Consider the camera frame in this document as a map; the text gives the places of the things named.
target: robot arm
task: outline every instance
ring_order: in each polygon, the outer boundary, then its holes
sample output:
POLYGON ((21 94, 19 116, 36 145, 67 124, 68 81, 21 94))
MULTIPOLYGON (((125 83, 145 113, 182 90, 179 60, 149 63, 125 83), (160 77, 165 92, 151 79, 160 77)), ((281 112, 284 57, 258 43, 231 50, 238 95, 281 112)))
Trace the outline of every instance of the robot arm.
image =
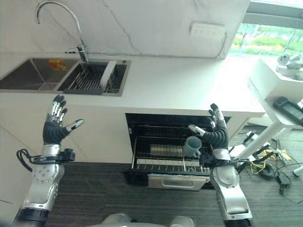
POLYGON ((211 105, 210 114, 216 121, 214 132, 189 125, 191 131, 213 146, 213 157, 216 165, 210 176, 211 183, 217 192, 217 200, 223 221, 227 227, 250 227, 252 215, 243 191, 239 186, 239 174, 236 171, 228 152, 228 135, 222 112, 211 105))
POLYGON ((63 96, 57 96, 46 115, 43 128, 44 146, 42 155, 31 157, 24 152, 30 163, 35 164, 33 169, 27 166, 32 172, 32 183, 27 196, 25 197, 19 213, 15 218, 16 224, 26 227, 45 226, 48 213, 52 210, 58 192, 58 185, 64 175, 64 162, 73 161, 75 154, 71 149, 61 151, 61 141, 74 129, 84 123, 80 119, 72 124, 62 127, 62 120, 67 112, 63 110, 66 101, 63 96))

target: dishwasher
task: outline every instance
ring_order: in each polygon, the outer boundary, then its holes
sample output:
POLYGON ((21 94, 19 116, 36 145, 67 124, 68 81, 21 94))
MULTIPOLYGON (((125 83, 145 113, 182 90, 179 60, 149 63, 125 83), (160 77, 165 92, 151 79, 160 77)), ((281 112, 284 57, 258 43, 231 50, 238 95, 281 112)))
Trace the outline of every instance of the dishwasher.
MULTIPOLYGON (((131 168, 123 172, 129 184, 190 191, 213 188, 211 171, 199 160, 202 155, 182 155, 186 139, 195 136, 189 124, 212 130, 207 116, 126 113, 126 120, 133 150, 131 168)), ((201 142, 201 154, 210 154, 211 145, 201 142)))

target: gray floor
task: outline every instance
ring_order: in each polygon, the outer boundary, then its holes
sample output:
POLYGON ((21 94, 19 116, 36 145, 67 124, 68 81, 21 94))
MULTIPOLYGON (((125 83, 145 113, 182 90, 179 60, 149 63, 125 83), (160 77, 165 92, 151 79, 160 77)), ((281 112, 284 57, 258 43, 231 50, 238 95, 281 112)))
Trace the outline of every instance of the gray floor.
MULTIPOLYGON (((243 131, 262 131, 262 127, 245 127, 243 131)), ((238 135, 230 145, 242 143, 238 135)), ((303 162, 303 131, 292 130, 281 147, 303 162)), ((98 224, 112 213, 125 212, 140 222, 168 225, 175 215, 191 217, 197 227, 222 227, 215 191, 199 192, 147 189, 126 184, 121 172, 129 165, 103 163, 70 163, 61 181, 59 195, 47 226, 81 227, 98 224)), ((291 175, 292 168, 285 169, 291 175)), ((241 173, 243 189, 258 227, 303 226, 303 202, 292 204, 279 195, 274 181, 252 181, 241 173)), ((303 199, 302 178, 291 178, 292 186, 285 192, 292 200, 303 199)))

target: stainless steel sink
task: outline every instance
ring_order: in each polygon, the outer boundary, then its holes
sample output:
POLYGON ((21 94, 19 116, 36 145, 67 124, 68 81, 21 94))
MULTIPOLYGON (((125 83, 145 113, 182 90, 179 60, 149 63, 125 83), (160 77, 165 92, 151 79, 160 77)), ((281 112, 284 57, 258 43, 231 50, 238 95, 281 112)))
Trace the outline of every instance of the stainless steel sink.
POLYGON ((64 59, 66 67, 52 68, 51 59, 28 59, 0 80, 0 89, 54 90, 78 60, 64 59))
POLYGON ((78 64, 58 87, 66 94, 120 96, 129 61, 86 62, 78 64))
POLYGON ((121 96, 130 61, 31 58, 0 80, 0 91, 121 96))

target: robot finger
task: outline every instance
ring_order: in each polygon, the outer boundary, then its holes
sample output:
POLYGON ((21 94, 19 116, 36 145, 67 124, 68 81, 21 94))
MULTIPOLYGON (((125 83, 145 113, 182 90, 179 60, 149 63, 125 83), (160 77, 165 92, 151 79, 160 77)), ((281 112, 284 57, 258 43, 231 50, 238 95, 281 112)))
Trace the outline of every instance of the robot finger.
POLYGON ((209 112, 209 114, 211 115, 211 117, 212 117, 212 119, 213 119, 213 122, 216 124, 217 118, 216 118, 214 112, 213 112, 212 110, 209 110, 208 112, 209 112))
POLYGON ((75 122, 65 126, 64 129, 66 129, 68 132, 71 132, 71 131, 75 130, 76 128, 80 127, 83 123, 84 123, 84 120, 79 119, 79 120, 76 120, 75 122))
POLYGON ((53 99, 53 103, 52 103, 52 106, 50 107, 50 110, 48 111, 48 114, 50 116, 53 116, 54 113, 55 113, 55 108, 58 104, 58 101, 59 101, 59 98, 60 98, 60 95, 57 95, 54 99, 53 99))
POLYGON ((60 115, 61 115, 61 111, 62 111, 63 107, 65 106, 65 104, 66 104, 66 101, 65 101, 65 100, 63 100, 63 101, 60 103, 60 106, 59 106, 59 108, 58 108, 58 110, 57 110, 57 113, 56 113, 56 120, 57 120, 57 122, 59 122, 60 115))
POLYGON ((224 116, 222 114, 222 112, 219 110, 218 106, 216 104, 211 104, 210 106, 216 116, 216 119, 217 119, 217 126, 219 127, 225 127, 226 128, 226 123, 225 123, 225 119, 224 119, 224 116))
POLYGON ((212 127, 212 129, 215 129, 216 123, 213 121, 211 117, 207 117, 207 120, 209 121, 209 125, 212 127))
POLYGON ((205 130, 199 128, 198 126, 195 126, 194 124, 190 124, 188 127, 197 136, 203 137, 203 135, 205 134, 205 130))
POLYGON ((60 117, 59 117, 59 123, 62 126, 62 121, 63 121, 63 117, 65 116, 65 114, 67 113, 67 109, 65 108, 64 110, 62 110, 60 117))

